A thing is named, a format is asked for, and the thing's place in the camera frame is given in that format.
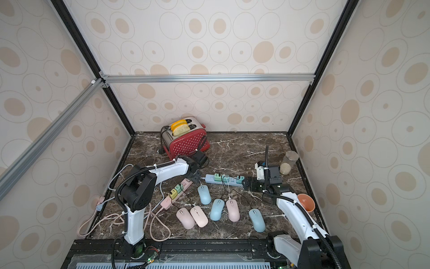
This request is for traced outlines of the pink power strip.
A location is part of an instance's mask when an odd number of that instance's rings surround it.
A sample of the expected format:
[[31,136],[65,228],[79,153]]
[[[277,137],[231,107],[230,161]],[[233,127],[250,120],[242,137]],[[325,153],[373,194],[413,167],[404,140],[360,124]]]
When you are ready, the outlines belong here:
[[172,204],[185,194],[185,191],[193,184],[189,179],[183,179],[169,193],[168,196],[160,203],[161,208],[168,210]]

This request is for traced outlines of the yellow charger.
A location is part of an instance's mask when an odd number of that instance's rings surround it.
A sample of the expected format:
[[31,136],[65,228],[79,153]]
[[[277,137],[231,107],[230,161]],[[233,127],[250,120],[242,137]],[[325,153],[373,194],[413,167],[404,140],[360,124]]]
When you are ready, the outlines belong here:
[[172,189],[169,193],[170,198],[173,200],[178,196],[178,193],[175,189]]

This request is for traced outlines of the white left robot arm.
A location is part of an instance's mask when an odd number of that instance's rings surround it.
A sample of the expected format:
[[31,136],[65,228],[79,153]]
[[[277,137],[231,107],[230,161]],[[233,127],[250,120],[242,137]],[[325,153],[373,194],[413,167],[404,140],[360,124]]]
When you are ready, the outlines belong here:
[[123,209],[124,239],[136,245],[144,238],[144,213],[150,204],[155,186],[171,178],[184,176],[196,182],[209,159],[197,151],[191,156],[179,156],[172,161],[148,167],[133,166],[115,191],[115,200]]

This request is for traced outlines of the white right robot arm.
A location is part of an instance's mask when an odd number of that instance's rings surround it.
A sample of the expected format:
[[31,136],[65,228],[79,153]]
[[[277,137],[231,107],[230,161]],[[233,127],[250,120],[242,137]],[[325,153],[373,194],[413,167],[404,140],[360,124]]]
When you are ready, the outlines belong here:
[[287,183],[270,184],[248,177],[242,185],[246,191],[259,192],[272,199],[285,214],[300,242],[284,232],[268,235],[268,248],[284,256],[293,269],[349,269],[344,246],[338,236],[327,233],[301,205],[298,195]]

